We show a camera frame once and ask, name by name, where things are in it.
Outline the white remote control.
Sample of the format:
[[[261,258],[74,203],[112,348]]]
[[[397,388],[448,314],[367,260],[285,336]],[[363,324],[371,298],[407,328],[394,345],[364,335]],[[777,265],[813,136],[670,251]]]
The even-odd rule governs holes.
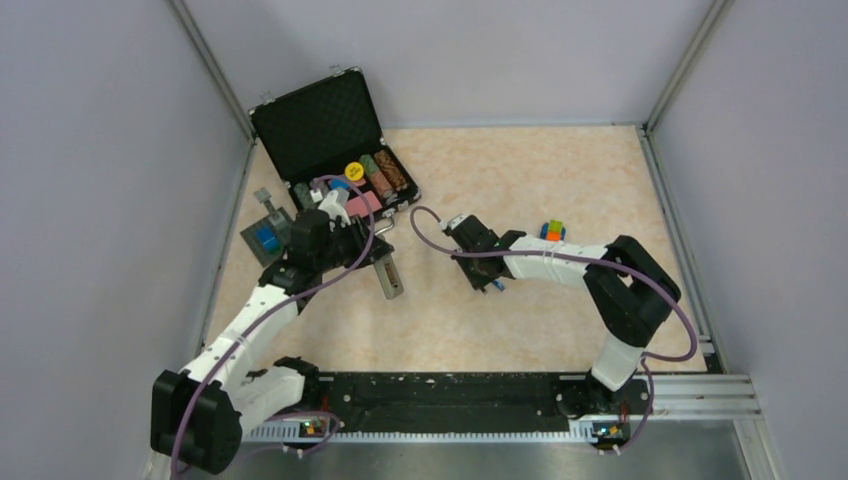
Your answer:
[[[387,300],[393,300],[404,293],[404,285],[391,254],[375,261],[374,270]]]

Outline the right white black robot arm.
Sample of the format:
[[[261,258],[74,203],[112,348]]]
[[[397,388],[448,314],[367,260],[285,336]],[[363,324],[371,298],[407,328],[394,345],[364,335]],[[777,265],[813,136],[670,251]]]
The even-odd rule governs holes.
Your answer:
[[[452,258],[476,290],[506,278],[587,291],[607,330],[589,371],[587,400],[600,412],[612,412],[626,400],[625,384],[681,299],[677,283],[639,241],[620,235],[606,245],[576,245],[518,230],[498,235],[474,215],[459,215],[440,227],[458,246]]]

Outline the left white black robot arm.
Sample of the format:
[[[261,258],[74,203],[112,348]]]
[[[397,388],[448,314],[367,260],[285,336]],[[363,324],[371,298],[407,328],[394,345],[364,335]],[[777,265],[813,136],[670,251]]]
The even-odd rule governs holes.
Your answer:
[[[188,364],[164,370],[152,386],[150,446],[167,460],[167,478],[196,468],[218,474],[234,460],[244,436],[291,407],[308,413],[320,386],[294,367],[272,366],[249,377],[270,341],[321,290],[394,248],[374,231],[376,218],[298,213],[283,253],[260,275],[242,309]]]

